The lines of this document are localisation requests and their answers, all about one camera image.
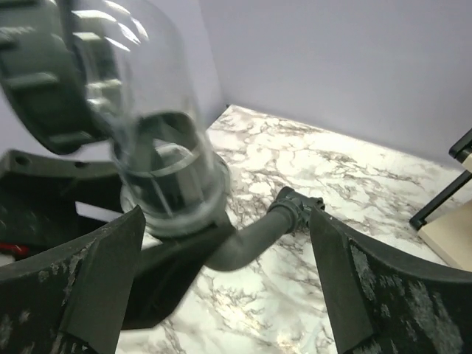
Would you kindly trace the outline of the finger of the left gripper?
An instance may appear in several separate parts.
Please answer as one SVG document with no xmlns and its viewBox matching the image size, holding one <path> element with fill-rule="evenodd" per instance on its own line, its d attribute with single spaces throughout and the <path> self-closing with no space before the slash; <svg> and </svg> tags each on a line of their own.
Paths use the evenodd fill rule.
<svg viewBox="0 0 472 354">
<path fill-rule="evenodd" d="M 121 181 L 110 162 L 74 162 L 9 150 L 1 157 L 1 208 L 22 215 L 76 202 L 121 212 Z"/>
<path fill-rule="evenodd" d="M 226 213 L 204 229 L 178 240 L 164 241 L 130 260 L 123 246 L 120 262 L 131 270 L 131 288 L 123 330 L 155 327 L 172 315 L 194 283 L 204 263 L 235 232 Z"/>
</svg>

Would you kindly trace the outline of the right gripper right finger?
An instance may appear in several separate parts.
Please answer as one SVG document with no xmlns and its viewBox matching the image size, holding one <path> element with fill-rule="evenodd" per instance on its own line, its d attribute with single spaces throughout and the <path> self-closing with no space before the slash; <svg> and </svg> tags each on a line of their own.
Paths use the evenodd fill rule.
<svg viewBox="0 0 472 354">
<path fill-rule="evenodd" d="M 470 353 L 471 273 L 415 257 L 325 211 L 310 237 L 338 353 Z"/>
</svg>

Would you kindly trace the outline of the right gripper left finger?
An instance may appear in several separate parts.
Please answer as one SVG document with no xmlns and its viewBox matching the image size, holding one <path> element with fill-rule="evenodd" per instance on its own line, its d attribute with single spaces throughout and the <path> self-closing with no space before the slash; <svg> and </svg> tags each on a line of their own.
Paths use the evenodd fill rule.
<svg viewBox="0 0 472 354">
<path fill-rule="evenodd" d="M 139 207 L 1 267 L 2 353 L 114 353 L 142 247 Z"/>
</svg>

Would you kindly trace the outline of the clear plastic pipe fitting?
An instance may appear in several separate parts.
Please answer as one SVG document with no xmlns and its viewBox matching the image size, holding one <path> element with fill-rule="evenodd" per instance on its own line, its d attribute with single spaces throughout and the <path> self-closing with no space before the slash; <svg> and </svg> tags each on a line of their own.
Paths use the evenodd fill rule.
<svg viewBox="0 0 472 354">
<path fill-rule="evenodd" d="M 227 169 L 181 34 L 153 2 L 3 1 L 1 87 L 55 154 L 108 140 L 122 204 L 141 207 L 152 235 L 189 235 L 223 215 Z"/>
</svg>

